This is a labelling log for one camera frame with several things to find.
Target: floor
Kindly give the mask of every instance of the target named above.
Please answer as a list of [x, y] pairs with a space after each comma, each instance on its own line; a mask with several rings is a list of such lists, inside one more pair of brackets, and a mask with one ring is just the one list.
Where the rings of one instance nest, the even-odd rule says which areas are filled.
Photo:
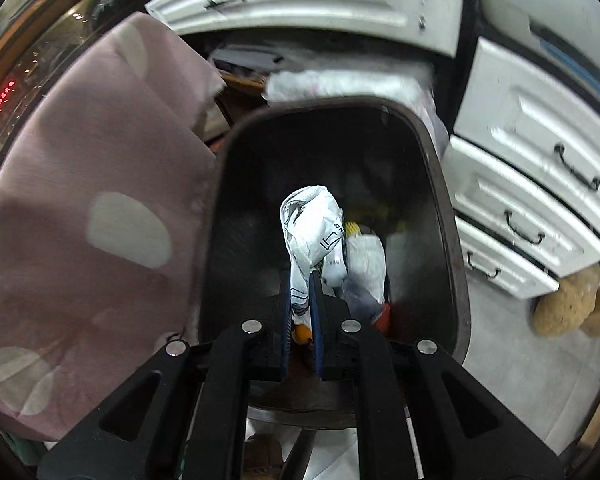
[[[580, 331], [546, 339], [529, 327], [531, 302], [468, 276], [472, 338], [464, 362], [505, 406], [556, 453], [574, 439], [600, 390], [600, 338]], [[250, 422], [289, 453], [299, 430]], [[356, 430], [319, 431], [304, 480], [358, 478]]]

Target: white polka dot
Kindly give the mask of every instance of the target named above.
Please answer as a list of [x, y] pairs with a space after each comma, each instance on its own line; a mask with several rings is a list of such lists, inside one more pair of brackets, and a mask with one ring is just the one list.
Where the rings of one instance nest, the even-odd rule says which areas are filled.
[[144, 204], [122, 193], [101, 193], [91, 204], [87, 241], [94, 247], [150, 269], [173, 254], [165, 225]]
[[149, 58], [138, 29], [130, 23], [122, 23], [113, 30], [113, 33], [120, 56], [139, 78], [144, 78], [149, 67]]
[[37, 353], [15, 346], [0, 348], [0, 401], [22, 415], [37, 415], [49, 404], [54, 377]]

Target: tile floor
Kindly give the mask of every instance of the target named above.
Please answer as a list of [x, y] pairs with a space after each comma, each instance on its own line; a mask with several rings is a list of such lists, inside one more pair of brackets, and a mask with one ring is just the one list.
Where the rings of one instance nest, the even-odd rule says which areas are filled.
[[[556, 453], [577, 436], [600, 390], [600, 338], [546, 339], [529, 327], [530, 301], [468, 276], [472, 338], [464, 366]], [[291, 449], [299, 430], [250, 423]], [[356, 430], [319, 431], [304, 480], [358, 478]]]

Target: silver screw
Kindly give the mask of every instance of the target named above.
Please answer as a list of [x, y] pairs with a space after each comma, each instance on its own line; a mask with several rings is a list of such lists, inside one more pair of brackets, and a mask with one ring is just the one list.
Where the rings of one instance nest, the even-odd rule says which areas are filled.
[[262, 323], [255, 319], [250, 319], [242, 324], [242, 331], [247, 334], [255, 334], [260, 330], [262, 330]]
[[421, 354], [432, 355], [438, 350], [438, 345], [429, 339], [423, 339], [418, 343], [418, 351]]
[[170, 356], [176, 357], [184, 354], [184, 351], [187, 349], [187, 345], [184, 344], [183, 341], [171, 341], [167, 345], [167, 354]]
[[340, 325], [341, 329], [344, 330], [347, 334], [355, 334], [359, 332], [362, 326], [355, 319], [346, 319]]

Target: black trash bin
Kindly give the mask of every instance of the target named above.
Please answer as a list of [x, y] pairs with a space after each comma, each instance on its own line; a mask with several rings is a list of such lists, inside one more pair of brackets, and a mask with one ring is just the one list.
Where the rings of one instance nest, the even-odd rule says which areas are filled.
[[[194, 298], [202, 306], [201, 342], [268, 315], [290, 267], [280, 204], [296, 189], [321, 184], [346, 221], [382, 240], [391, 338], [431, 338], [464, 360], [471, 323], [454, 213], [429, 134], [410, 110], [377, 98], [261, 108], [234, 126], [219, 166]], [[251, 385], [250, 416], [355, 426], [348, 384], [290, 370], [282, 384]]]

